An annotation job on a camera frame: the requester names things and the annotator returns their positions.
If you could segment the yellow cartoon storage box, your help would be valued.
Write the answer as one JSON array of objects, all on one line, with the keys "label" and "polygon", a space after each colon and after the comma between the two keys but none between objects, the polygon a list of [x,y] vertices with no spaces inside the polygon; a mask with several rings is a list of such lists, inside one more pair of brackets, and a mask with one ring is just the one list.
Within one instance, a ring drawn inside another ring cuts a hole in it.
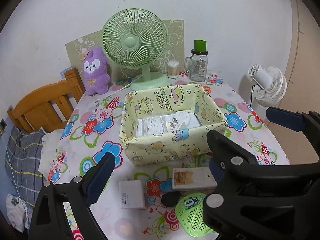
[{"label": "yellow cartoon storage box", "polygon": [[127,93],[119,137],[128,159],[144,165],[207,153],[207,133],[226,127],[204,87],[175,85]]}]

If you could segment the cotton swab container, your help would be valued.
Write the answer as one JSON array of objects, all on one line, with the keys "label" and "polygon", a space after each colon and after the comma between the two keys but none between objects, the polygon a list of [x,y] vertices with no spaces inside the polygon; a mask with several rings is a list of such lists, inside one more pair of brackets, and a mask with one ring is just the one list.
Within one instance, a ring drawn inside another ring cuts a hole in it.
[{"label": "cotton swab container", "polygon": [[171,60],[167,62],[167,75],[171,79],[175,79],[179,77],[179,70],[180,64],[176,60]]}]

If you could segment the white standing fan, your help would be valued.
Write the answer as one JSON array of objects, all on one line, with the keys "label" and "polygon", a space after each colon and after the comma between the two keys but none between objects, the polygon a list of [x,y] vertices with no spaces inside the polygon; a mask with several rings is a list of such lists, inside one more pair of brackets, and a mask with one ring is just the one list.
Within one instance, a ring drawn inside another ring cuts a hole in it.
[{"label": "white standing fan", "polygon": [[278,67],[253,64],[248,74],[258,86],[254,98],[259,105],[270,107],[280,103],[286,93],[287,81]]}]

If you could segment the beige patterned wall board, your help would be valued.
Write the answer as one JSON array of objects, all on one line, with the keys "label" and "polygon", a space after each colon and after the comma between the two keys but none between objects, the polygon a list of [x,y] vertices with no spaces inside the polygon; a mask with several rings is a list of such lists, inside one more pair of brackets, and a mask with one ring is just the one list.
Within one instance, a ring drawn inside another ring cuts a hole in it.
[{"label": "beige patterned wall board", "polygon": [[[176,60],[184,61],[184,20],[163,20],[167,31],[167,44],[163,54],[151,65],[152,72],[167,72],[167,62]],[[101,45],[102,31],[96,31],[82,36],[66,44],[67,55],[72,67],[82,71],[82,61],[86,53]],[[141,73],[140,69],[130,70],[121,68],[111,60],[108,62],[107,73],[111,82],[123,80],[126,77],[134,77]]]}]

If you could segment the beige wooden door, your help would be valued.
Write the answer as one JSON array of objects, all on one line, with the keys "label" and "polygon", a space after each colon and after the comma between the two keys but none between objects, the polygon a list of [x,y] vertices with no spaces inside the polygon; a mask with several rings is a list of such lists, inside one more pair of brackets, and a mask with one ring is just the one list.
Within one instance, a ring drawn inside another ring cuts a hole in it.
[{"label": "beige wooden door", "polygon": [[[302,0],[290,0],[292,41],[285,71],[287,90],[279,108],[292,112],[319,112],[319,26]],[[291,164],[318,161],[318,155],[302,132],[270,124]]]}]

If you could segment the white cloth on bed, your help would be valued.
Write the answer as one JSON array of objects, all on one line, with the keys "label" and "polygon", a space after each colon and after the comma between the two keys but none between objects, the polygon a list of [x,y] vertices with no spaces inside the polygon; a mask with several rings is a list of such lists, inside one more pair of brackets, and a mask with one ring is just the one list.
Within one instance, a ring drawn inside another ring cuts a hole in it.
[{"label": "white cloth on bed", "polygon": [[20,197],[8,194],[6,197],[7,217],[10,224],[19,232],[29,230],[33,207]]}]

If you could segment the wall power socket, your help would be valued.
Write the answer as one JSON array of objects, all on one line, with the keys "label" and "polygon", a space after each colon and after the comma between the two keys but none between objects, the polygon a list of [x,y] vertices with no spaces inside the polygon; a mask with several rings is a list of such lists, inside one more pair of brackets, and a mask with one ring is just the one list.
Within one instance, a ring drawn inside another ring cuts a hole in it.
[{"label": "wall power socket", "polygon": [[4,121],[4,119],[2,119],[0,121],[0,129],[1,130],[5,130],[6,126],[7,126],[6,122]]}]

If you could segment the glass mason jar mug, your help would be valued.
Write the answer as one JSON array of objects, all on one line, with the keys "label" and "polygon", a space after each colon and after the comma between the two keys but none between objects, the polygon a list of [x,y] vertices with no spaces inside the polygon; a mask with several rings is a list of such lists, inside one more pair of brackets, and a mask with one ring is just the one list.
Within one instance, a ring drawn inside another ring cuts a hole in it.
[{"label": "glass mason jar mug", "polygon": [[207,76],[208,51],[201,52],[191,50],[191,56],[186,57],[184,68],[189,75],[189,79],[195,82],[204,82]]}]

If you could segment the black round small object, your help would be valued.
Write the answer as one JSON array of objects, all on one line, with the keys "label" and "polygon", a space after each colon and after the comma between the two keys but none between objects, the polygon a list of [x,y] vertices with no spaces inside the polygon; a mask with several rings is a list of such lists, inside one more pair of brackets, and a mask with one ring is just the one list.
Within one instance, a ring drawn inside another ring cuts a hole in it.
[{"label": "black round small object", "polygon": [[181,193],[178,191],[168,192],[163,194],[163,196],[161,197],[161,203],[165,207],[175,207],[179,202],[180,197]]}]

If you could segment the white power strip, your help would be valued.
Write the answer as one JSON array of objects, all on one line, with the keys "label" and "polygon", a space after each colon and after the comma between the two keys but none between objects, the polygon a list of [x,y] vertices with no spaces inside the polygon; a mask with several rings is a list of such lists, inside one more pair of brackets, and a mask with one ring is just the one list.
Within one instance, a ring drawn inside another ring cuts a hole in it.
[{"label": "white power strip", "polygon": [[213,189],[216,186],[217,182],[209,167],[172,169],[172,189],[174,191]]}]

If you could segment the green cup on jar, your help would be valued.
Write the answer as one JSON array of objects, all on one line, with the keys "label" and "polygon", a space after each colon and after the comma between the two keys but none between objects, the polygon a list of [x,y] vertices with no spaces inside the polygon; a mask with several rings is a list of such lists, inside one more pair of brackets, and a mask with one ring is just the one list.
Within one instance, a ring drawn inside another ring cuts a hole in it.
[{"label": "green cup on jar", "polygon": [[204,53],[206,52],[207,41],[205,40],[194,40],[194,50]]}]

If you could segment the purple plush rabbit toy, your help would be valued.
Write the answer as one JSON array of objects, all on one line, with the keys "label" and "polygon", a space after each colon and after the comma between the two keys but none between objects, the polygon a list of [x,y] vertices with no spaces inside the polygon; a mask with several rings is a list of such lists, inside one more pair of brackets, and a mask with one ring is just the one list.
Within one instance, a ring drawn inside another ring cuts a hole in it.
[{"label": "purple plush rabbit toy", "polygon": [[101,47],[95,47],[88,51],[82,63],[87,96],[102,95],[108,92],[108,84],[111,78],[107,73],[107,65],[107,57]]}]

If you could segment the green perforated panda case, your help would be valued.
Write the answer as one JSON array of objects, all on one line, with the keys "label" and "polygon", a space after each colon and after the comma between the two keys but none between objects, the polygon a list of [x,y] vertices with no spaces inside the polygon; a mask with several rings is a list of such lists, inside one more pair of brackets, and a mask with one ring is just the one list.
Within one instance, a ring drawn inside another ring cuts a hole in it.
[{"label": "green perforated panda case", "polygon": [[203,222],[203,200],[205,194],[202,192],[191,193],[175,206],[175,214],[181,227],[191,237],[203,237],[215,231]]}]

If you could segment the green desk fan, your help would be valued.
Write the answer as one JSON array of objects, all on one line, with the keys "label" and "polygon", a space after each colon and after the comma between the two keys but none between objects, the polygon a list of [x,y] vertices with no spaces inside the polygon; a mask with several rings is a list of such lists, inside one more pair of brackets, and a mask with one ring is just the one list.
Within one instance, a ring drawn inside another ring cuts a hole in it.
[{"label": "green desk fan", "polygon": [[124,9],[111,16],[102,29],[104,54],[121,68],[142,71],[132,79],[132,90],[168,85],[165,74],[150,70],[163,54],[166,44],[167,32],[163,22],[145,9]]}]

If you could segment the floral tablecloth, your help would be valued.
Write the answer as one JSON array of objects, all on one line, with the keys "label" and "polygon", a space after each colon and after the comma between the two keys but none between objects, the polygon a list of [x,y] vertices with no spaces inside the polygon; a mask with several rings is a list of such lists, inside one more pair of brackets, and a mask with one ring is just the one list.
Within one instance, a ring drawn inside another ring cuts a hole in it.
[{"label": "floral tablecloth", "polygon": [[[227,119],[225,135],[256,156],[262,165],[287,165],[289,160],[276,137],[243,98],[215,74],[204,82],[193,82],[181,73],[168,87],[198,84],[214,100]],[[130,89],[123,82],[107,94],[83,96],[68,120],[57,145],[56,155],[47,169],[54,184],[67,183],[83,176],[105,153],[115,157],[115,168],[99,200],[90,209],[108,239],[188,239],[172,207],[161,203],[172,189],[172,169],[205,167],[210,152],[182,159],[135,165],[120,142],[120,123],[124,100]],[[145,209],[120,207],[119,182],[140,180]]]}]

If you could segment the grey plaid bedding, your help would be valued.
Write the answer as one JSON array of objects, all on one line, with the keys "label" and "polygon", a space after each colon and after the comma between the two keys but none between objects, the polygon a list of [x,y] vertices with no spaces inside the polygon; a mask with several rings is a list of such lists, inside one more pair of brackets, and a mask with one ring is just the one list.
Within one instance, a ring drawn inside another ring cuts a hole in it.
[{"label": "grey plaid bedding", "polygon": [[28,133],[13,127],[6,146],[5,169],[18,196],[34,207],[46,180],[39,172],[42,132]]}]

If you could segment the white 45W charger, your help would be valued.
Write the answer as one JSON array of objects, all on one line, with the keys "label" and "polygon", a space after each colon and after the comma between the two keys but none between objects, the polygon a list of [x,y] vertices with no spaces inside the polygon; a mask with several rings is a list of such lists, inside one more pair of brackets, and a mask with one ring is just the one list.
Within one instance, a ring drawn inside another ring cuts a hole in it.
[{"label": "white 45W charger", "polygon": [[145,197],[142,181],[120,181],[119,193],[120,207],[122,209],[145,209]]}]

